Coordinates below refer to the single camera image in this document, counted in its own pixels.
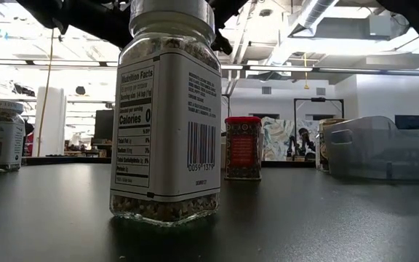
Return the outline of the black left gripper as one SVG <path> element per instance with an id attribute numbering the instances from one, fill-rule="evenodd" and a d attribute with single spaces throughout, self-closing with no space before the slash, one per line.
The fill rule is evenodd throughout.
<path id="1" fill-rule="evenodd" d="M 239 10 L 248 0 L 209 0 L 215 19 L 215 40 L 211 44 L 213 51 L 230 55 L 233 52 L 229 40 L 221 35 L 220 29 L 225 27 L 225 22 L 232 16 L 239 15 Z"/>

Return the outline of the long ceiling light bar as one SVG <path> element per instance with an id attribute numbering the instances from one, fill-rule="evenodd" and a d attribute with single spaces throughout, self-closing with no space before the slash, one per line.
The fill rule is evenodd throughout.
<path id="1" fill-rule="evenodd" d="M 117 62 L 80 61 L 80 60 L 5 60 L 0 59 L 1 66 L 57 66 L 57 67 L 117 67 Z"/>
<path id="2" fill-rule="evenodd" d="M 389 76 L 419 76 L 419 70 L 410 69 L 369 69 L 369 68 L 325 68 L 301 66 L 271 65 L 222 65 L 222 70 L 232 71 L 266 71 L 266 72 L 302 72 L 318 74 L 367 74 Z"/>

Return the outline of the marble patterned board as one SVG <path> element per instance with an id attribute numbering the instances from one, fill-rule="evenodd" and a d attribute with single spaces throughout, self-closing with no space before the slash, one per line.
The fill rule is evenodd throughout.
<path id="1" fill-rule="evenodd" d="M 297 119 L 298 130 L 302 127 L 309 131 L 311 141 L 319 134 L 319 122 Z M 291 119 L 262 118 L 263 161 L 288 162 L 287 148 L 289 136 L 294 135 L 294 122 Z M 298 134 L 297 143 L 301 144 Z"/>

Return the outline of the dark monitor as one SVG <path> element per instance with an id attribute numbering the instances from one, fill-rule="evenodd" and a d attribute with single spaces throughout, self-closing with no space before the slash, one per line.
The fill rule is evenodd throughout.
<path id="1" fill-rule="evenodd" d="M 94 146 L 112 144 L 114 110 L 97 110 L 95 114 Z"/>

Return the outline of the white column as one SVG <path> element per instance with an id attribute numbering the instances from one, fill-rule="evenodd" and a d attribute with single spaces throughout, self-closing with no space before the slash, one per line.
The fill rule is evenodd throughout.
<path id="1" fill-rule="evenodd" d="M 32 156 L 62 155 L 65 143 L 67 97 L 63 88 L 38 88 Z"/>

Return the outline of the clear plastic bin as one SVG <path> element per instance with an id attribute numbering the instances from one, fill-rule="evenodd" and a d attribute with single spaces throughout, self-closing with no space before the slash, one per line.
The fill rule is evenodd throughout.
<path id="1" fill-rule="evenodd" d="M 385 116 L 324 128 L 329 173 L 342 178 L 419 180 L 419 129 L 399 129 Z"/>

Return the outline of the dark screen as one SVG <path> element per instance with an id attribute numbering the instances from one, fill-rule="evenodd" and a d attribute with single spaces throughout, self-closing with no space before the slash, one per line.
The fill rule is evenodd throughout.
<path id="1" fill-rule="evenodd" d="M 394 121 L 399 130 L 419 130 L 419 115 L 396 115 Z"/>

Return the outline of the grey ceiling duct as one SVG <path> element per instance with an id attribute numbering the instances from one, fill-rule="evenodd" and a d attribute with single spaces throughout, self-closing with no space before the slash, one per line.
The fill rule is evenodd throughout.
<path id="1" fill-rule="evenodd" d="M 268 57 L 266 66 L 284 65 L 292 53 L 300 46 L 293 36 L 297 33 L 312 37 L 318 24 L 339 0 L 304 0 L 301 8 L 291 15 L 284 15 L 279 28 L 278 44 Z"/>

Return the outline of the black stand frame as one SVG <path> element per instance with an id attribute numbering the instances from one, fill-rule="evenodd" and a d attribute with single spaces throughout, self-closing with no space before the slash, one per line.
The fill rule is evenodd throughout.
<path id="1" fill-rule="evenodd" d="M 298 138 L 298 125 L 297 125 L 297 102 L 298 101 L 310 101 L 312 103 L 325 103 L 326 101 L 331 102 L 331 104 L 333 104 L 338 110 L 339 112 L 341 112 L 341 118 L 345 118 L 345 103 L 344 103 L 344 99 L 329 99 L 329 98 L 324 98 L 324 97 L 316 97 L 316 98 L 294 98 L 293 99 L 293 117 L 294 117 L 294 154 L 292 155 L 292 159 L 295 159 L 295 157 L 300 156 L 299 152 L 298 152 L 298 145 L 297 145 L 297 138 Z M 341 107 L 338 108 L 336 106 L 336 104 L 334 104 L 334 102 L 337 101 L 341 104 Z"/>

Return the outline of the black metal table frame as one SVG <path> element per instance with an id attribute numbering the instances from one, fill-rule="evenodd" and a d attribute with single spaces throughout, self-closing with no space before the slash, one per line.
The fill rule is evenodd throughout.
<path id="1" fill-rule="evenodd" d="M 22 165 L 48 165 L 48 164 L 110 164 L 110 158 L 93 158 L 80 156 L 43 156 L 43 157 L 28 157 L 24 156 Z M 315 162 L 274 162 L 262 161 L 261 167 L 276 167 L 276 168 L 315 168 Z"/>

